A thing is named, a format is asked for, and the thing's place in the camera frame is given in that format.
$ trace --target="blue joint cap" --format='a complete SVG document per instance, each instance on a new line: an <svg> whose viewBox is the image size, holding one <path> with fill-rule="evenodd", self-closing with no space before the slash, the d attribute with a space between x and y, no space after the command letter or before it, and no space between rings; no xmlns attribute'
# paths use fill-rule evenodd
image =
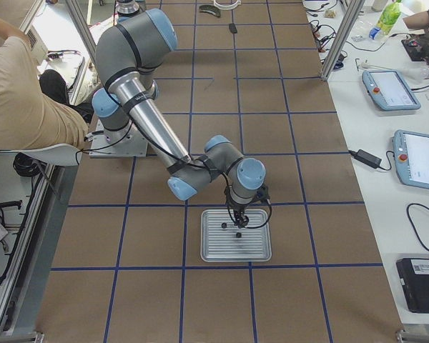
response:
<svg viewBox="0 0 429 343"><path fill-rule="evenodd" d="M243 159L237 167L237 178L246 189L255 190L265 179L265 166L257 159Z"/></svg>
<svg viewBox="0 0 429 343"><path fill-rule="evenodd" d="M218 134L214 137L212 137L206 144L205 144L205 152L208 152L212 147L215 145L221 144L221 143L230 143L230 140L226 137L222 136L221 134Z"/></svg>
<svg viewBox="0 0 429 343"><path fill-rule="evenodd" d="M114 100L118 101L117 96L111 95ZM92 98L92 107L94 107L94 111L99 118L108 118L119 106L110 99L105 88L102 88L95 92Z"/></svg>
<svg viewBox="0 0 429 343"><path fill-rule="evenodd" d="M167 184L176 198L181 201L188 200L190 197L197 194L197 190L194 187L186 181L181 180L179 177L170 177L167 180Z"/></svg>
<svg viewBox="0 0 429 343"><path fill-rule="evenodd" d="M154 23L157 30L159 30L159 33L162 35L169 49L174 51L178 46L177 34L165 13L160 9L150 9L149 11L145 11L145 13Z"/></svg>

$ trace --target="white label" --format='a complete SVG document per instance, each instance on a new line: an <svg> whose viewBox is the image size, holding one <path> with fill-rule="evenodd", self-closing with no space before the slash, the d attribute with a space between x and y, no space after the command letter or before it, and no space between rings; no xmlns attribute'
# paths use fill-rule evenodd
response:
<svg viewBox="0 0 429 343"><path fill-rule="evenodd" d="M429 259L412 259L412 267L415 274L429 275Z"/></svg>

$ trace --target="tablet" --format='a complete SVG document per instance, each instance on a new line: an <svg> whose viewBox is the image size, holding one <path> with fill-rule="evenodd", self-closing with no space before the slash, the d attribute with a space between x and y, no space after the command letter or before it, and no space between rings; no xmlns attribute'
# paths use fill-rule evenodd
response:
<svg viewBox="0 0 429 343"><path fill-rule="evenodd" d="M394 133L394 160L402 183L429 189L429 134L398 130Z"/></svg>
<svg viewBox="0 0 429 343"><path fill-rule="evenodd" d="M364 71L363 83L373 102L383 111L421 107L399 71Z"/></svg>

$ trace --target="black box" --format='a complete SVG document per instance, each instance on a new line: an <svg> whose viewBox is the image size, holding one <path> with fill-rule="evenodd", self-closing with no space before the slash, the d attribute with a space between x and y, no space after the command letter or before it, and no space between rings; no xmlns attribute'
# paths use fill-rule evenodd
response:
<svg viewBox="0 0 429 343"><path fill-rule="evenodd" d="M429 313L429 259L400 259L396 266L408 309Z"/></svg>

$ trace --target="power adapter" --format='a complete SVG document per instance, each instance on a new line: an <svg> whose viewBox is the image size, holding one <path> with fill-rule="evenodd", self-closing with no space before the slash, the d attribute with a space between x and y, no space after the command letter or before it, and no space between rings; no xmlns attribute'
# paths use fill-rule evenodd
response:
<svg viewBox="0 0 429 343"><path fill-rule="evenodd" d="M348 150L351 154L351 156L354 157L354 159L357 159L359 162L362 162L363 164L367 164L368 166L372 167L373 169L377 169L380 167L381 159L373 156L372 154L369 154L368 152L359 149L357 152L353 150Z"/></svg>

